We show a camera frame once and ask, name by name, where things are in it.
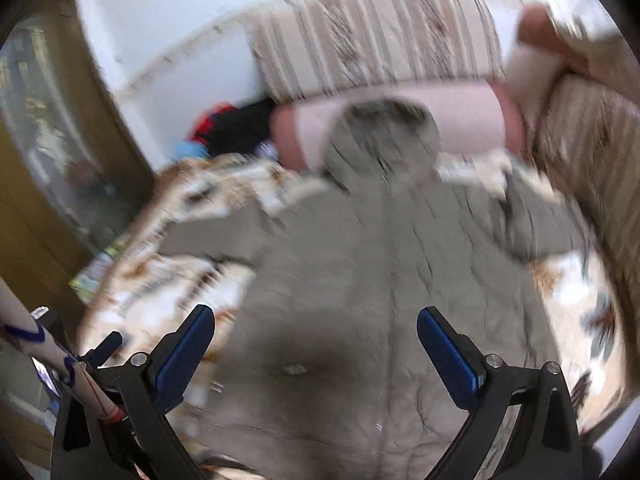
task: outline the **pink pillow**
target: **pink pillow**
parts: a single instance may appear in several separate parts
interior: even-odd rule
[[[358,89],[279,106],[271,115],[270,129],[280,163],[290,170],[322,171],[331,130],[343,108],[379,98],[405,99],[428,108],[438,125],[443,152],[524,150],[522,116],[500,83],[439,81]]]

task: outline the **gray quilted jacket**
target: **gray quilted jacket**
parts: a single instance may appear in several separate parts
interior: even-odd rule
[[[257,270],[199,436],[213,450],[271,479],[423,479],[466,417],[418,341],[426,305],[511,365],[556,358],[526,261],[584,248],[584,220],[517,175],[502,203],[441,183],[439,145],[423,108],[353,105],[326,154],[329,191],[274,219],[254,202],[168,230],[162,253]]]

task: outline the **jacket hood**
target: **jacket hood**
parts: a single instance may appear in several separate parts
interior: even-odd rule
[[[364,181],[428,174],[440,151],[431,113],[410,102],[379,100],[350,105],[338,119],[324,158],[328,173],[353,192]]]

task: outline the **white wall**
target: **white wall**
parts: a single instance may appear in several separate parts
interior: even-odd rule
[[[219,100],[236,102],[262,90],[241,32],[215,48],[183,56],[132,88],[159,60],[214,20],[259,0],[76,0],[103,81],[136,142],[156,170],[193,121]],[[573,7],[581,0],[553,0]]]

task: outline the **blue gripper pad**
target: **blue gripper pad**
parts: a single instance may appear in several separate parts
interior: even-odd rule
[[[215,325],[213,311],[198,305],[178,330],[165,335],[151,352],[147,380],[158,412],[167,413],[182,402],[182,394],[213,338]]]
[[[469,338],[456,333],[434,306],[420,311],[417,329],[418,339],[455,405],[461,410],[473,410],[485,378],[478,348]]]

